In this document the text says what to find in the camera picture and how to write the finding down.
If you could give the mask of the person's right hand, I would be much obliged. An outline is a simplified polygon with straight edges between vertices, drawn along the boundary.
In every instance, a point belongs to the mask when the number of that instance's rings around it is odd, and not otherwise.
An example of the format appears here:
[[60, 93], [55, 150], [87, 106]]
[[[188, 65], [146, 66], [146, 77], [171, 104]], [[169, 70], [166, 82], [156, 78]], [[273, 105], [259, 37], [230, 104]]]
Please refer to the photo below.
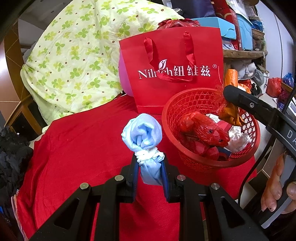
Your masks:
[[[276, 164], [272, 170], [271, 177], [266, 183], [265, 190], [261, 197], [261, 210], [265, 211], [269, 209], [271, 212], [275, 211], [277, 207], [276, 201], [282, 196], [282, 185], [280, 183], [280, 177], [284, 169], [283, 154], [281, 154], [276, 160]], [[295, 198], [296, 198], [296, 185], [295, 181], [291, 182], [287, 186], [288, 197], [292, 199], [292, 202], [282, 212], [282, 214], [288, 214], [295, 211]]]

